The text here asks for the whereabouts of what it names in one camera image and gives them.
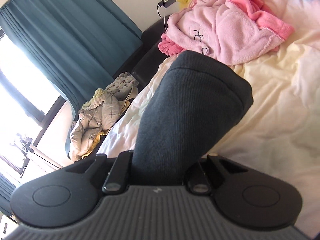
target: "pink robe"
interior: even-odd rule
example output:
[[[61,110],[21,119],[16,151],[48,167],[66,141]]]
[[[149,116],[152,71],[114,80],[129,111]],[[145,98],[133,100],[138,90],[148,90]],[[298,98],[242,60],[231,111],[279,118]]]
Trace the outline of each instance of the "pink robe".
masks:
[[[277,49],[293,31],[262,0],[197,0],[169,17],[159,49],[170,55],[193,50],[236,65]],[[174,49],[163,50],[169,41]]]

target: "white bed sheet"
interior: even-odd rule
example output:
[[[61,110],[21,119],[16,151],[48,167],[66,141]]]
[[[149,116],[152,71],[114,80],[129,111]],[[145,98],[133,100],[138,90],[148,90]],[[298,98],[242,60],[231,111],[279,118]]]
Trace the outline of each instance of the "white bed sheet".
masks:
[[[320,231],[320,0],[265,0],[295,33],[280,46],[234,71],[252,86],[254,104],[215,145],[219,153],[294,185],[303,197],[297,228]],[[166,70],[166,59],[98,153],[116,157],[134,149],[140,118]]]

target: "sock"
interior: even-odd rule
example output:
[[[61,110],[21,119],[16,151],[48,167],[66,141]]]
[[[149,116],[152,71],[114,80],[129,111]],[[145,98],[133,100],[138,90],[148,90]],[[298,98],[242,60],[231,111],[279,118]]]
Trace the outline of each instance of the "sock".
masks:
[[[181,185],[186,170],[252,103],[250,84],[228,66],[194,51],[181,53],[141,117],[131,184]]]

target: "window frame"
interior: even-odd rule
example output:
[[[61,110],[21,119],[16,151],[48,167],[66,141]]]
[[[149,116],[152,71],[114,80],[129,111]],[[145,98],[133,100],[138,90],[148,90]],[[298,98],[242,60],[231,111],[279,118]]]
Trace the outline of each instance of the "window frame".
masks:
[[[5,36],[4,31],[0,30],[0,40]],[[47,112],[47,114],[44,114],[43,111],[39,110],[35,105],[33,105],[24,95],[22,95],[18,89],[12,85],[12,83],[7,79],[7,77],[3,74],[3,72],[0,69],[0,84],[4,87],[4,89],[12,96],[12,98],[23,108],[25,114],[33,119],[41,128],[42,130],[39,132],[38,136],[36,137],[35,141],[33,142],[33,145],[35,147],[38,146],[41,138],[43,137],[44,133],[50,126],[53,119],[56,117],[60,109],[65,104],[66,100],[63,98],[63,96],[59,96],[57,100],[53,103],[50,110]],[[23,176],[23,172],[25,170],[25,167],[29,163],[29,158],[25,158],[25,161],[23,163],[22,168],[18,168],[15,165],[13,165],[8,159],[5,158],[0,153],[0,158],[7,163],[11,168],[13,168],[17,173],[21,175],[20,178]]]

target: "charging cable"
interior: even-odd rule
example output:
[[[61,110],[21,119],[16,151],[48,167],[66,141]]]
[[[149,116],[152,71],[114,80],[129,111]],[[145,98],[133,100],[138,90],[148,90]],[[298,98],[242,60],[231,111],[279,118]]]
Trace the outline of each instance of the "charging cable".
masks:
[[[165,26],[165,7],[164,7],[164,17],[163,17],[163,19],[164,19],[164,29],[165,29],[165,31],[167,31],[167,27]]]
[[[159,8],[160,8],[160,5],[157,5],[158,15],[159,15],[159,17],[162,19],[161,15],[160,15],[160,13],[159,13]]]

